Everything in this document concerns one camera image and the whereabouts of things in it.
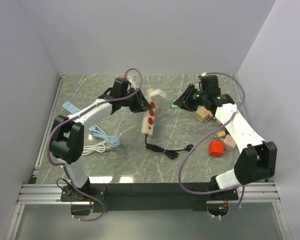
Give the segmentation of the red cube socket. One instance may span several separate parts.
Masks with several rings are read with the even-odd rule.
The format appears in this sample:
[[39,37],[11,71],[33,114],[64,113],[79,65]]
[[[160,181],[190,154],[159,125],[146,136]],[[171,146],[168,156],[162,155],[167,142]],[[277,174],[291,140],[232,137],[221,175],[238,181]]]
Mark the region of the red cube socket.
[[211,141],[209,144],[209,156],[211,157],[221,157],[224,154],[225,147],[224,143],[221,141]]

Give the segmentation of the patterned pink cube socket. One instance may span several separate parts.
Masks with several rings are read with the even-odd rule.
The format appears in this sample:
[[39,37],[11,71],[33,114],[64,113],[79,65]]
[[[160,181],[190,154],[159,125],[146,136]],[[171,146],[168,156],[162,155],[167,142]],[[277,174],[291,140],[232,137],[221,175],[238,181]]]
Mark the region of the patterned pink cube socket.
[[223,143],[224,148],[228,151],[232,151],[236,147],[234,139],[229,134],[225,136],[225,138],[223,139]]

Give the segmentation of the green plug adapter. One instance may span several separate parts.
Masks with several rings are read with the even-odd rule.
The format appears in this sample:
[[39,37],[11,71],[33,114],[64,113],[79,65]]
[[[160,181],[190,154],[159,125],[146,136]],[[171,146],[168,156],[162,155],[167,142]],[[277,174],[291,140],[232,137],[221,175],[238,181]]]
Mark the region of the green plug adapter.
[[173,101],[173,102],[171,103],[170,107],[171,107],[172,109],[179,109],[179,108],[180,108],[177,104],[175,104],[175,101]]

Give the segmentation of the yellow plug adapter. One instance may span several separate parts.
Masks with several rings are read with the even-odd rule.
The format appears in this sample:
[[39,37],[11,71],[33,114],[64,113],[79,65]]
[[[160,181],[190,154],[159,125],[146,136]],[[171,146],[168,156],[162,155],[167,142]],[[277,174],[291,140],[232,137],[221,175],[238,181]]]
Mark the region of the yellow plug adapter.
[[226,138],[226,135],[227,135],[227,133],[224,130],[220,131],[220,132],[216,133],[215,139],[218,141],[223,141]]

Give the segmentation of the light blue power strip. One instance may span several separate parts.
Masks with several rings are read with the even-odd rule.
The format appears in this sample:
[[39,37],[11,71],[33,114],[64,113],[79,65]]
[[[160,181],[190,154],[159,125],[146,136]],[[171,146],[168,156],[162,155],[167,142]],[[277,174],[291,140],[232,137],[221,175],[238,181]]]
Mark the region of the light blue power strip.
[[76,107],[75,105],[73,105],[71,102],[66,101],[62,107],[67,110],[70,114],[76,114],[77,112],[81,111],[81,109],[79,109],[78,107]]

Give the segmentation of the pink plug adapter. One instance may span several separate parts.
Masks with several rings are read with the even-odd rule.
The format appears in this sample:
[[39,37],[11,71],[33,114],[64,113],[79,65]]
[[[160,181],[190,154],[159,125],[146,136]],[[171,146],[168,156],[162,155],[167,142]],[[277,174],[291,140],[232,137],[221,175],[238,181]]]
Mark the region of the pink plug adapter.
[[210,121],[213,121],[213,122],[215,122],[217,120],[215,118],[215,116],[210,111],[208,111],[207,119],[210,120]]

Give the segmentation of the beige cube socket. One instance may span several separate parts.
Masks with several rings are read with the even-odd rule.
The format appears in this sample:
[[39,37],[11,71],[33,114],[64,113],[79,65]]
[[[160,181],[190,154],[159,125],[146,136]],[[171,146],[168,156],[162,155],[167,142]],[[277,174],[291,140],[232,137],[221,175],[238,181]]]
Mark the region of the beige cube socket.
[[194,114],[194,118],[199,122],[204,122],[209,117],[210,117],[210,111],[207,110],[205,107],[198,108]]

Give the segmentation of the beige wooden power strip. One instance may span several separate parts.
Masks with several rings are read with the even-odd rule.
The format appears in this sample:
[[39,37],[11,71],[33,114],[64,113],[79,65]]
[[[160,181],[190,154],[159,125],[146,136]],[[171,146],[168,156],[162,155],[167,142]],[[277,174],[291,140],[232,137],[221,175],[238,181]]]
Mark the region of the beige wooden power strip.
[[147,91],[147,101],[150,103],[151,109],[144,113],[141,133],[152,135],[155,123],[155,115],[157,110],[157,103],[166,98],[166,93],[161,89],[149,89]]

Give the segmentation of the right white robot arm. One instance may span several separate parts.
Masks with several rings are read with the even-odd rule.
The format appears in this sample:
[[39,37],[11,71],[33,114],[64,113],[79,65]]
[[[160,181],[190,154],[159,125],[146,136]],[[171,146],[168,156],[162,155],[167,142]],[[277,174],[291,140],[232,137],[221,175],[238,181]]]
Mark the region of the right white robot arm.
[[188,85],[183,94],[173,101],[173,105],[190,112],[198,106],[210,110],[221,123],[218,129],[226,129],[239,149],[235,166],[212,177],[209,190],[202,193],[210,194],[216,200],[238,186],[272,178],[277,159],[275,143],[258,135],[240,113],[245,97],[242,96],[237,104],[228,94],[221,94],[218,76],[218,72],[201,74],[197,85]]

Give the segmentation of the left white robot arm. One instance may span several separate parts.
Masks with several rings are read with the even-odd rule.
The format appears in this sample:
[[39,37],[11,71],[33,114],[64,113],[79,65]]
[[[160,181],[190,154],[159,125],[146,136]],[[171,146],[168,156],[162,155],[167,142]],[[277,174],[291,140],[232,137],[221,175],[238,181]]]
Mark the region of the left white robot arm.
[[140,89],[134,89],[125,78],[115,79],[112,87],[100,95],[91,105],[68,117],[55,118],[47,143],[47,157],[54,166],[62,166],[70,182],[75,185],[72,195],[78,201],[89,197],[89,178],[86,175],[81,156],[84,148],[85,129],[97,121],[128,107],[131,112],[141,113],[152,106]]

